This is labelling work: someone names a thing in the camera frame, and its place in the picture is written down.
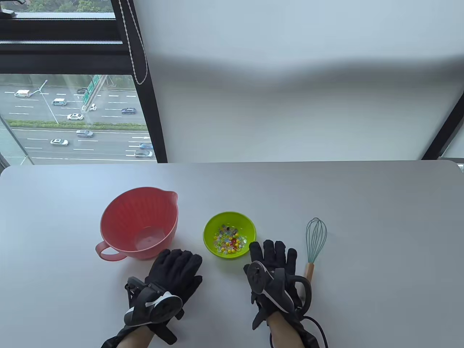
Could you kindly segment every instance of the whisk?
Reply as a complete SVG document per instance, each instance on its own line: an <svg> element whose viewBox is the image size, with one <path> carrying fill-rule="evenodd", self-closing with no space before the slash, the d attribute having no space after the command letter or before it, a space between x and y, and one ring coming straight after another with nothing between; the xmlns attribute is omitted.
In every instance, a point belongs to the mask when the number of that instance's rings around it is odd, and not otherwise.
<svg viewBox="0 0 464 348"><path fill-rule="evenodd" d="M306 247L308 249L308 264L304 276L311 281L314 271L314 261L324 247L327 239L327 227L319 218L313 218L306 226Z"/></svg>

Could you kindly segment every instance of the hedge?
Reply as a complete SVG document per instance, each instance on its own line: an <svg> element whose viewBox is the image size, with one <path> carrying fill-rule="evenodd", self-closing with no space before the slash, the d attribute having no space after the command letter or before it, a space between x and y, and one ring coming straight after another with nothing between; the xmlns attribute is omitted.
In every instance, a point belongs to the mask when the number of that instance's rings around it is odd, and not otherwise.
<svg viewBox="0 0 464 348"><path fill-rule="evenodd" d="M12 128L49 128L49 129L92 129L92 130L145 130L148 131L145 124L138 123L103 123L95 122L86 124L85 122L60 122L53 121L23 121L23 120L6 120Z"/></svg>

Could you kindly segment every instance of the glove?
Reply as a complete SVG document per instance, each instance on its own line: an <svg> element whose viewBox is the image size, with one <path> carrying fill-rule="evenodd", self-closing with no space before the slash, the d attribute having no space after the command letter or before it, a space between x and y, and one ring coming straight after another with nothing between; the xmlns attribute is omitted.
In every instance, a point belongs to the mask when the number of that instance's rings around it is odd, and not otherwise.
<svg viewBox="0 0 464 348"><path fill-rule="evenodd" d="M275 243L271 240L266 240L263 243L264 256L261 250L261 246L258 242L250 243L250 256L251 261L261 262L269 272L273 272L276 268L284 268L285 272L289 275L295 275L296 271L296 258L298 256L295 249L290 248L287 253L287 258L285 258L285 244L281 241L276 241ZM250 265L246 264L243 267L245 274L248 271ZM295 283L285 283L285 291L290 295L293 300L295 309L302 307L302 302L298 293L296 291ZM277 306L264 294L256 294L251 292L251 303L256 302L258 306L258 314L253 320L252 329L255 330L261 322L266 320L271 314L279 311L284 319L295 329L295 331L300 335L300 338L303 342L305 348L319 348L317 339L307 332L301 320L303 317L297 316L295 313L284 313L280 311Z"/></svg>
<svg viewBox="0 0 464 348"><path fill-rule="evenodd" d="M200 255L193 255L190 251L165 249L153 262L148 277L145 278L145 283L154 283L171 294L179 296L185 304L203 280L202 276L196 275L202 261ZM129 300L129 307L131 307L130 302L135 299L136 296ZM182 315L183 310L181 309L176 318L181 319ZM166 327L168 322L169 320L160 324L149 324L147 327L166 343L174 344L177 337ZM105 341L102 348L116 348L124 337L136 329L137 327L124 326L116 336Z"/></svg>

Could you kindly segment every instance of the small bowl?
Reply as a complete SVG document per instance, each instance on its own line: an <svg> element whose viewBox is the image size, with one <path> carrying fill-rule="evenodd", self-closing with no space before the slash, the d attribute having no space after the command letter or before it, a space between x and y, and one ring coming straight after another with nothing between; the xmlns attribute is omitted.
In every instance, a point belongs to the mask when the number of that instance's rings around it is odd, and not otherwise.
<svg viewBox="0 0 464 348"><path fill-rule="evenodd" d="M216 241L214 236L218 233L222 225L236 228L240 236L245 237L246 243L243 248L234 254L223 254L214 246ZM256 228L252 221L245 215L236 212L224 212L213 216L205 226L203 232L203 242L206 248L220 258L238 258L245 255L250 249L250 243L256 240Z"/></svg>

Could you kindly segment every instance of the road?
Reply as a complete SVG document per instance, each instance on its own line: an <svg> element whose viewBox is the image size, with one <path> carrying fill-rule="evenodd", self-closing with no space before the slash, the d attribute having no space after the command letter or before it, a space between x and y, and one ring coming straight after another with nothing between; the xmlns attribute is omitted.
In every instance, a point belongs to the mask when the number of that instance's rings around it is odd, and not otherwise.
<svg viewBox="0 0 464 348"><path fill-rule="evenodd" d="M34 164L156 162L155 157L134 157L141 142L151 142L148 132L95 131L92 138L79 138L75 130L13 128L13 131ZM66 139L69 146L51 145L52 139Z"/></svg>
<svg viewBox="0 0 464 348"><path fill-rule="evenodd" d="M0 115L4 119L11 120L41 120L67 121L68 114L80 113L83 105L82 95L76 93L75 88L47 87L35 93L30 98L18 98L14 94L20 89L35 89L30 87L0 85ZM67 101L65 106L53 106L55 98L63 98ZM101 90L94 99L97 105L96 111L87 113L89 122L108 123L138 123L145 124L142 108L136 92ZM136 108L135 115L122 115L121 109Z"/></svg>

